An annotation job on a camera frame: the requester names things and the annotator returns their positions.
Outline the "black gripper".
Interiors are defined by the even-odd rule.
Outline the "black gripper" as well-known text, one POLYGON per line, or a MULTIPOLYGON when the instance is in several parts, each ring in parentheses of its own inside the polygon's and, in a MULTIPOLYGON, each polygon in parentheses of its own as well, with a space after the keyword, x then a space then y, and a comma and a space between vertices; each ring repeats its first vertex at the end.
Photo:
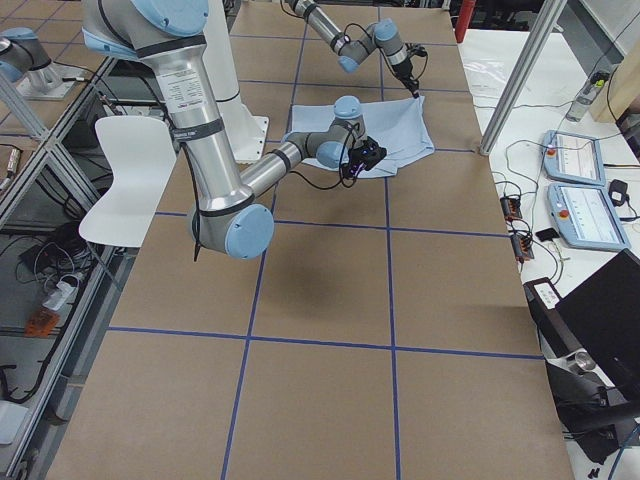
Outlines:
POLYGON ((411 62, 401 62, 393 65, 393 72, 396 79, 398 79, 406 89, 408 89, 413 98, 418 98, 419 84, 416 83, 416 79, 413 76, 413 65, 411 62))
POLYGON ((349 150, 348 158, 348 173, 370 171, 375 166, 375 141, 367 137, 360 146, 349 150))

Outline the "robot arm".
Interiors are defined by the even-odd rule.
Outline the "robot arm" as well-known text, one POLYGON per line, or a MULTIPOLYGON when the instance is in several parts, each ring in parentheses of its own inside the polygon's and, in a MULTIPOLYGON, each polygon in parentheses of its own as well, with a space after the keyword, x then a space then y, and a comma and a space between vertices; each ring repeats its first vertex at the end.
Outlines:
POLYGON ((86 46, 105 56, 140 62, 154 73, 171 135, 184 149, 197 194, 190 229, 197 247, 251 259, 269 246, 274 219, 256 197, 303 160, 331 163, 353 178, 385 151, 367 135, 357 98, 334 105, 321 132, 294 132, 245 170, 239 170, 204 54, 207 42, 228 35, 224 9, 212 1, 85 1, 86 46))
POLYGON ((340 29, 316 1, 281 1, 280 5, 282 9, 287 5, 290 16, 303 19, 325 41, 345 72, 355 72, 369 56, 379 51, 391 74, 413 98, 419 97, 419 78, 413 73, 412 58, 418 56, 427 61, 428 53, 420 44, 404 42, 391 18, 367 27, 351 23, 340 29))

